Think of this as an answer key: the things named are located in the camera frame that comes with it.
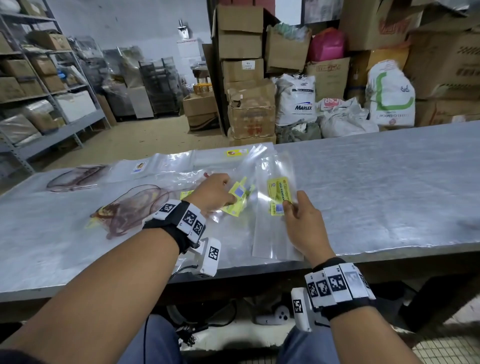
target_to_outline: jeans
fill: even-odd
[[[118,364],[144,362],[144,326],[133,338]],[[185,364],[173,326],[162,316],[150,315],[145,337],[146,364]],[[309,333],[294,327],[285,339],[278,364],[339,364],[330,328],[318,327]]]

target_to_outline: forearm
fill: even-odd
[[[161,229],[139,232],[96,260],[7,340],[57,363],[116,363],[162,293],[179,255]]]
[[[362,307],[330,322],[342,364],[421,364],[373,307]]]

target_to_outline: hand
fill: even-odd
[[[288,237],[312,267],[316,267],[336,255],[328,242],[322,213],[312,205],[304,191],[298,191],[297,198],[297,206],[289,201],[283,202]]]
[[[237,198],[225,189],[228,181],[228,174],[214,173],[183,200],[197,206],[204,215],[225,205],[234,204]]]

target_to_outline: floor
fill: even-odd
[[[129,121],[98,133],[84,143],[83,149],[77,148],[64,154],[47,165],[45,170],[225,146],[228,146],[228,139],[219,129],[189,132],[185,116]],[[17,183],[25,177],[20,173],[20,177],[12,178],[10,182]],[[476,300],[464,307],[431,337],[421,338],[422,341],[414,348],[418,357],[426,364],[480,364],[479,302]],[[230,348],[232,343],[247,344],[250,348],[278,347],[293,325],[293,319],[279,327],[255,325],[248,309],[239,306],[238,317],[231,325],[199,333],[196,345],[193,348],[183,347],[183,350],[215,351]],[[238,362],[271,364],[275,361],[273,353]]]

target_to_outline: wall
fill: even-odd
[[[47,0],[68,36],[93,37],[103,49],[137,45],[146,59],[173,56],[180,74],[194,82],[182,64],[179,19],[194,38],[211,43],[206,0]]]

